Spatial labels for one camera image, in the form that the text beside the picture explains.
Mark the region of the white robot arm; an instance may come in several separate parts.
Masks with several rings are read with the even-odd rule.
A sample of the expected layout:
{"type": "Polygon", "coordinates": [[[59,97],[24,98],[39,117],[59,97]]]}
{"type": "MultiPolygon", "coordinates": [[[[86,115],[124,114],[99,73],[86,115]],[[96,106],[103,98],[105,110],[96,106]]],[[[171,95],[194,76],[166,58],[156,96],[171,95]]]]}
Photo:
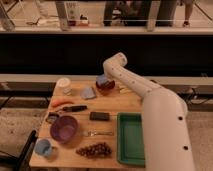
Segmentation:
{"type": "Polygon", "coordinates": [[[119,52],[103,62],[104,74],[142,98],[142,131],[146,171],[196,171],[186,122],[188,107],[174,91],[124,66],[119,52]]]}

